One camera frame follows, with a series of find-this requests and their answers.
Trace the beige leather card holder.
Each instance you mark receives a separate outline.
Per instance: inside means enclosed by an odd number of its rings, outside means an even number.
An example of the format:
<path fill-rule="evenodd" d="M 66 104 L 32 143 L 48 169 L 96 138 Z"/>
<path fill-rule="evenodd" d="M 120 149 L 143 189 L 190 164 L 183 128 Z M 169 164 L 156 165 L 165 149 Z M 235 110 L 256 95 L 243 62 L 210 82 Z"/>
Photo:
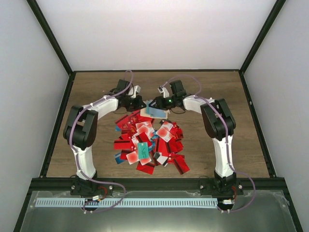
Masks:
<path fill-rule="evenodd" d="M 167 119 L 169 110 L 160 110 L 160 109 L 155 109 L 149 106 L 149 103 L 151 101 L 146 101 L 146 108 L 143 108 L 140 110 L 140 115 L 144 117 L 149 117 L 149 118 L 155 118 L 155 119 Z"/>

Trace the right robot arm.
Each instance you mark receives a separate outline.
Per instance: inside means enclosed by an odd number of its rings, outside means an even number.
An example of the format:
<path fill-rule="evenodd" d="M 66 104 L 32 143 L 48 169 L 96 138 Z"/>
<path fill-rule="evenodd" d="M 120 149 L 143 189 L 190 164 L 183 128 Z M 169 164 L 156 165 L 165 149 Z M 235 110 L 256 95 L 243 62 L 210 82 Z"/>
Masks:
<path fill-rule="evenodd" d="M 149 103 L 154 109 L 171 110 L 179 107 L 202 115 L 207 135 L 212 139 L 215 151 L 214 189 L 227 194 L 236 183 L 236 171 L 232 161 L 232 139 L 236 121 L 225 99 L 206 99 L 196 94 L 188 95 L 181 80 L 170 82 L 172 95 L 164 86 L 158 88 L 160 96 Z"/>

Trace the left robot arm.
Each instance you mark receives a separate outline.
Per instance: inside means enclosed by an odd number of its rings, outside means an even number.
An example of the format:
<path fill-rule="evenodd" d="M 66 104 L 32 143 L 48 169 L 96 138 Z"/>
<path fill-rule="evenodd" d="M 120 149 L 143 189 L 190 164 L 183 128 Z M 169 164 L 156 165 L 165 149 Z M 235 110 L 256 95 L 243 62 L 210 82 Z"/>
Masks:
<path fill-rule="evenodd" d="M 121 107 L 128 112 L 145 108 L 146 104 L 139 93 L 140 86 L 134 86 L 132 81 L 120 79 L 117 87 L 100 99 L 86 105 L 71 107 L 63 137 L 73 151 L 76 164 L 73 194 L 94 195 L 98 191 L 99 183 L 95 180 L 97 171 L 92 156 L 98 120 Z"/>

